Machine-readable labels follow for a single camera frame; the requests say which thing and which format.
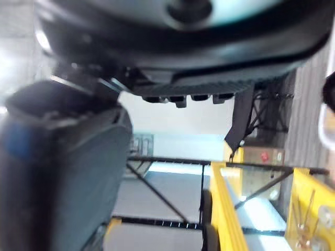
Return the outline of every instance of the white wall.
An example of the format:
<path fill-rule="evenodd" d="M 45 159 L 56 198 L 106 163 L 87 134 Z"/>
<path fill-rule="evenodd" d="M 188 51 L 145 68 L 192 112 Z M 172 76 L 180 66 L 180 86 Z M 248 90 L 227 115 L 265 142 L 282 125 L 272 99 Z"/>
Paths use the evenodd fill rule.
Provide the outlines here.
<path fill-rule="evenodd" d="M 153 149 L 153 155 L 156 157 L 222 161 L 224 158 L 224 136 L 157 133 L 154 135 Z"/>
<path fill-rule="evenodd" d="M 188 97 L 187 107 L 178 109 L 174 103 L 151 104 L 129 93 L 122 93 L 120 102 L 127 108 L 134 130 L 150 133 L 226 135 L 234 106 L 233 100 L 213 105 L 211 98 L 195 102 Z"/>

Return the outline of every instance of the yellow crate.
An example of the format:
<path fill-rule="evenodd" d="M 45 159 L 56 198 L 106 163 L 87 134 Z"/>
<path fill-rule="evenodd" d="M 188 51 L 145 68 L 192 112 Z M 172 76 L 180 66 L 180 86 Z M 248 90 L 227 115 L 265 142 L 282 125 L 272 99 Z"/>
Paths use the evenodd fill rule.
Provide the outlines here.
<path fill-rule="evenodd" d="M 210 192 L 213 199 L 211 224 L 218 231 L 221 251 L 248 251 L 226 181 L 221 175 L 225 163 L 212 163 Z"/>

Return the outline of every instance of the wheel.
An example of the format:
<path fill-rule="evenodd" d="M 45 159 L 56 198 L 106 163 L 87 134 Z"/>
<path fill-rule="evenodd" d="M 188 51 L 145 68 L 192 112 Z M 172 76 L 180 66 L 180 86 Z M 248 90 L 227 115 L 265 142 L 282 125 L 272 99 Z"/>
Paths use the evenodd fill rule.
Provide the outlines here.
<path fill-rule="evenodd" d="M 207 189 L 202 191 L 201 202 L 200 202 L 200 211 L 203 213 L 202 225 L 211 223 L 211 210 L 213 206 L 213 201 L 211 198 L 211 193 Z"/>
<path fill-rule="evenodd" d="M 219 235 L 212 225 L 204 226 L 203 240 L 202 251 L 220 251 Z"/>

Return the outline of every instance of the black metal bar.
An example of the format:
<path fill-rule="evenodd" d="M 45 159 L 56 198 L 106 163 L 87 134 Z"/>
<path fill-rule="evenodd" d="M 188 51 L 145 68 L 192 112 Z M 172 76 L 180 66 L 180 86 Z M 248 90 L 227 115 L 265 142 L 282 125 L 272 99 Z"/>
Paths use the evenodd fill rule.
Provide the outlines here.
<path fill-rule="evenodd" d="M 137 176 L 137 178 L 142 181 L 150 190 L 156 194 L 173 212 L 175 212 L 180 218 L 183 219 L 185 223 L 188 223 L 186 217 L 180 213 L 180 211 L 172 205 L 160 192 L 157 191 L 149 182 L 147 182 L 131 165 L 127 164 L 127 168 L 131 170 L 133 174 Z"/>
<path fill-rule="evenodd" d="M 273 187 L 274 185 L 276 185 L 277 183 L 281 182 L 282 180 L 286 179 L 289 175 L 291 175 L 293 173 L 293 171 L 290 172 L 285 172 L 284 174 L 280 175 L 278 178 L 274 179 L 273 181 L 269 182 L 268 184 L 266 184 L 264 187 L 261 187 L 260 189 L 258 189 L 256 192 L 254 192 L 253 194 L 249 195 L 245 201 L 241 201 L 239 203 L 237 203 L 235 205 L 235 209 L 239 209 L 241 206 L 243 206 L 247 201 L 257 197 L 258 195 L 260 195 L 262 192 L 267 191 L 269 188 Z"/>
<path fill-rule="evenodd" d="M 129 161 L 148 161 L 148 162 L 167 162 L 179 164 L 193 164 L 193 165 L 210 165 L 211 161 L 204 161 L 199 159 L 183 159 L 183 158 L 164 158 L 164 157 L 146 157 L 146 156 L 131 156 Z"/>
<path fill-rule="evenodd" d="M 274 166 L 274 165 L 261 165 L 261 164 L 251 164 L 251 163 L 226 163 L 227 167 L 239 167 L 242 169 L 253 170 L 255 168 L 269 170 L 269 171 L 279 171 L 279 172 L 291 172 L 294 168 L 302 168 L 302 167 L 292 167 L 292 166 Z M 306 167 L 309 169 L 309 173 L 311 175 L 314 174 L 323 174 L 329 175 L 329 170 L 324 168 L 317 167 Z"/>
<path fill-rule="evenodd" d="M 171 221 L 166 219 L 152 219 L 152 218 L 135 218 L 135 217 L 126 217 L 114 215 L 114 219 L 120 219 L 122 223 L 129 224 L 140 224 L 148 226 L 163 226 L 163 227 L 172 227 L 177 229 L 187 229 L 187 230 L 202 230 L 203 226 L 201 224 L 192 222 L 184 223 L 179 221 Z M 257 235 L 268 235 L 268 236 L 284 236 L 285 231 L 281 230 L 257 230 L 249 227 L 242 227 L 244 234 L 257 234 Z"/>
<path fill-rule="evenodd" d="M 248 227 L 242 227 L 243 234 L 257 234 L 257 235 L 268 235 L 268 236 L 285 236 L 285 231 L 281 230 L 257 230 L 257 229 L 250 229 Z"/>
<path fill-rule="evenodd" d="M 203 189 L 204 189 L 204 176 L 205 176 L 205 165 L 203 165 L 203 171 L 201 173 L 201 190 L 200 190 L 200 207 L 199 207 L 199 224 L 201 224 L 203 212 L 201 210 L 201 203 L 203 201 Z"/>
<path fill-rule="evenodd" d="M 205 166 L 211 164 L 211 161 L 204 161 L 204 160 L 198 160 L 198 159 L 146 157 L 146 156 L 130 156 L 128 157 L 128 160 L 129 161 L 144 161 L 144 162 L 193 164 L 193 165 L 205 165 Z M 226 164 L 227 164 L 227 167 L 239 167 L 242 169 L 259 168 L 259 169 L 264 169 L 264 170 L 281 171 L 281 172 L 289 172 L 289 171 L 293 171 L 294 168 L 300 168 L 300 167 L 293 167 L 293 166 L 274 166 L 274 165 L 234 163 L 234 162 L 227 162 Z M 318 167 L 301 167 L 301 168 L 308 168 L 309 173 L 311 175 L 314 175 L 314 174 L 329 175 L 329 170 L 324 169 L 324 168 L 318 168 Z"/>
<path fill-rule="evenodd" d="M 171 221 L 171 220 L 165 220 L 165 219 L 134 218 L 134 217 L 125 217 L 125 216 L 113 216 L 113 218 L 120 219 L 122 223 L 173 227 L 177 229 L 188 229 L 188 230 L 202 230 L 203 229 L 203 226 L 201 224 L 198 224 L 195 222 L 185 223 L 185 222 Z"/>

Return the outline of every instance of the metal rod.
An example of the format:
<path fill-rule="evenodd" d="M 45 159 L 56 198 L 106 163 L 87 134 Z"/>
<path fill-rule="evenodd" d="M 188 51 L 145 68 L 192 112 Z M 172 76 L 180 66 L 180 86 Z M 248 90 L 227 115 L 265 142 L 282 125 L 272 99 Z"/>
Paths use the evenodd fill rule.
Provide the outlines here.
<path fill-rule="evenodd" d="M 295 211 L 295 207 L 294 207 L 293 202 L 292 202 L 292 211 L 293 211 L 293 217 L 294 217 L 294 221 L 295 221 L 295 226 L 297 228 L 297 233 L 299 234 L 299 226 L 300 226 L 300 224 L 298 222 L 297 213 Z"/>
<path fill-rule="evenodd" d="M 302 223 L 303 218 L 302 218 L 302 207 L 300 205 L 300 200 L 299 200 L 299 195 L 297 195 L 297 200 L 298 200 L 298 213 L 299 213 L 299 225 Z"/>
<path fill-rule="evenodd" d="M 144 161 L 144 162 L 163 162 L 163 163 L 179 163 L 179 164 L 193 164 L 193 165 L 210 165 L 211 161 L 204 161 L 199 159 L 182 159 L 182 158 L 164 158 L 164 157 L 146 157 L 146 156 L 130 156 L 128 157 L 129 161 Z M 227 162 L 227 167 L 239 167 L 242 169 L 265 169 L 265 170 L 273 170 L 280 172 L 289 172 L 294 170 L 292 166 L 274 166 L 274 165 L 261 165 L 261 164 L 251 164 L 251 163 L 233 163 Z M 309 169 L 309 174 L 323 174 L 329 175 L 329 170 L 318 167 L 304 167 Z"/>
<path fill-rule="evenodd" d="M 126 216 L 113 216 L 114 219 L 120 219 L 122 223 L 131 223 L 131 224 L 140 224 L 140 225 L 149 225 L 149 226 L 163 226 L 163 227 L 172 227 L 177 229 L 188 229 L 188 230 L 202 230 L 203 226 L 197 222 L 179 222 L 171 221 L 166 219 L 150 219 L 150 218 L 135 218 L 135 217 L 126 217 Z"/>
<path fill-rule="evenodd" d="M 242 227 L 243 234 L 256 234 L 256 235 L 268 235 L 268 236 L 285 236 L 285 231 L 281 230 L 257 230 L 250 229 L 248 227 Z"/>
<path fill-rule="evenodd" d="M 306 226 L 307 223 L 307 219 L 308 219 L 308 215 L 309 215 L 309 211 L 310 211 L 310 207 L 312 205 L 312 202 L 314 200 L 314 195 L 315 195 L 315 190 L 312 191 L 312 194 L 310 195 L 310 199 L 309 199 L 309 205 L 306 211 L 306 216 L 305 216 L 305 220 L 304 220 L 304 226 Z"/>
<path fill-rule="evenodd" d="M 292 166 L 275 166 L 275 165 L 261 165 L 261 164 L 252 164 L 252 163 L 226 163 L 227 167 L 239 167 L 242 169 L 249 169 L 253 170 L 255 168 L 264 169 L 264 170 L 271 170 L 271 171 L 279 171 L 279 172 L 290 172 L 293 171 L 295 168 L 299 167 L 292 167 Z M 317 167 L 307 167 L 309 169 L 309 174 L 323 174 L 329 175 L 329 171 L 323 168 Z"/>
<path fill-rule="evenodd" d="M 241 206 L 243 206 L 247 201 L 257 197 L 258 195 L 260 195 L 261 193 L 267 191 L 269 188 L 273 187 L 274 185 L 276 185 L 277 183 L 281 182 L 282 180 L 284 180 L 285 178 L 287 178 L 289 175 L 291 175 L 293 173 L 293 171 L 290 172 L 286 172 L 282 175 L 280 175 L 278 178 L 274 179 L 273 181 L 269 182 L 268 184 L 266 184 L 264 187 L 258 189 L 256 192 L 254 192 L 253 194 L 249 195 L 245 201 L 241 201 L 239 203 L 237 203 L 235 205 L 235 209 L 239 209 Z"/>
<path fill-rule="evenodd" d="M 205 165 L 203 165 L 203 171 L 202 171 L 202 173 L 201 173 L 201 190 L 200 190 L 199 224 L 201 224 L 202 217 L 203 217 L 203 211 L 202 211 L 201 207 L 202 207 L 202 201 L 203 201 L 204 176 L 205 176 Z"/>
<path fill-rule="evenodd" d="M 122 223 L 131 223 L 131 224 L 141 224 L 141 225 L 150 225 L 150 226 L 164 226 L 172 227 L 178 229 L 187 229 L 187 230 L 202 230 L 203 226 L 196 222 L 183 223 L 178 221 L 171 221 L 166 219 L 150 219 L 150 218 L 134 218 L 126 216 L 113 216 L 114 219 L 120 219 Z M 284 236 L 285 231 L 282 230 L 257 230 L 249 227 L 242 227 L 244 234 L 257 234 L 257 235 L 269 235 L 269 236 Z"/>
<path fill-rule="evenodd" d="M 183 158 L 164 158 L 164 157 L 146 157 L 146 156 L 130 156 L 129 161 L 145 161 L 145 162 L 167 162 L 167 163 L 179 163 L 179 164 L 193 164 L 193 165 L 205 165 L 211 164 L 211 161 L 204 161 L 201 159 L 183 159 Z"/>
<path fill-rule="evenodd" d="M 127 164 L 127 168 L 131 170 L 133 174 L 137 176 L 137 178 L 142 181 L 150 190 L 156 194 L 173 212 L 175 212 L 180 218 L 183 219 L 184 222 L 188 222 L 186 217 L 180 213 L 180 211 L 172 205 L 160 192 L 157 191 L 149 182 L 147 182 L 131 165 Z"/>

